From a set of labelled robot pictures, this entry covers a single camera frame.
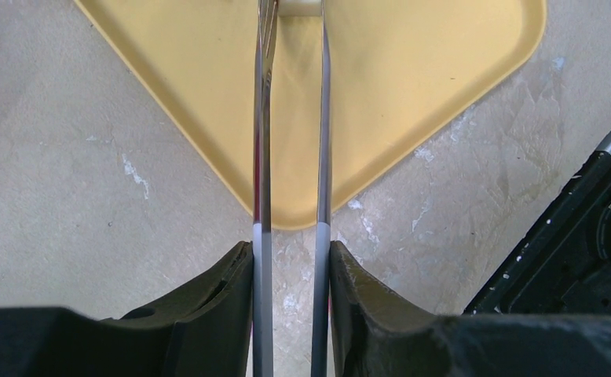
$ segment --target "metal rod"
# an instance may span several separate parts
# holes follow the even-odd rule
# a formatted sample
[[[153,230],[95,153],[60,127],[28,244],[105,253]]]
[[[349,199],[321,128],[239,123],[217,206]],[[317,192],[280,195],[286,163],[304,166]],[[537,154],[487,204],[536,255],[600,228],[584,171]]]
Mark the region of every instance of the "metal rod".
[[[270,108],[277,0],[259,0],[254,61],[253,376],[273,376]]]
[[[327,370],[329,250],[331,248],[331,57],[322,1],[322,97],[320,124],[320,171],[317,188],[315,246],[315,293],[311,377],[324,377]]]

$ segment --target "tray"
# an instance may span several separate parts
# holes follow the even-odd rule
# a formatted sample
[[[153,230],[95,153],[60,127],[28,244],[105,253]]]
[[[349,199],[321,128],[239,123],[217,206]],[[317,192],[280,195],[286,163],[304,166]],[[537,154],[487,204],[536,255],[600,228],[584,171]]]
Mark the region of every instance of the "tray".
[[[247,210],[252,206],[255,0],[77,0]],[[523,64],[546,0],[335,0],[334,209]],[[317,17],[283,18],[272,93],[273,225],[315,222]]]

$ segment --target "tongs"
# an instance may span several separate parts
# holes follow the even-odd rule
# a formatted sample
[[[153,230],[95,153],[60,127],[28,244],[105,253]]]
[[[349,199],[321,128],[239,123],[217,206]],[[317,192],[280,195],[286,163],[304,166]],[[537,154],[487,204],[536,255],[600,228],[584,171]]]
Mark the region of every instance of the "tongs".
[[[271,287],[270,98],[276,50],[278,0],[259,0],[254,61],[254,223],[253,375],[273,375]],[[329,98],[331,60],[322,1],[322,94],[320,168],[317,189],[315,293],[313,305],[312,376],[326,375],[328,333],[328,254],[331,245],[331,131]]]

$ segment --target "dark object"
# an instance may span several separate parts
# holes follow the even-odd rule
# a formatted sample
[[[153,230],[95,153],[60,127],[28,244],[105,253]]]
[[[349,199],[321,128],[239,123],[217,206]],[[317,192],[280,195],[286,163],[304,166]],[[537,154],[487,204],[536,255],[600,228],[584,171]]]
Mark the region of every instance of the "dark object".
[[[611,134],[465,312],[611,314]]]
[[[331,243],[337,376],[611,376],[611,318],[436,317]]]
[[[245,376],[252,250],[218,263],[120,320],[61,308],[0,309],[0,376]]]

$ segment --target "white block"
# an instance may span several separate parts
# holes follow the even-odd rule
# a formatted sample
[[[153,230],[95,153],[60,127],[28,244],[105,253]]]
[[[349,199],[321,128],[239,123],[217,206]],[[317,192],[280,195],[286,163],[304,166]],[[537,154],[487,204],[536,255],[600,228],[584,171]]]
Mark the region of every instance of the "white block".
[[[278,15],[293,16],[321,16],[321,0],[280,0]]]

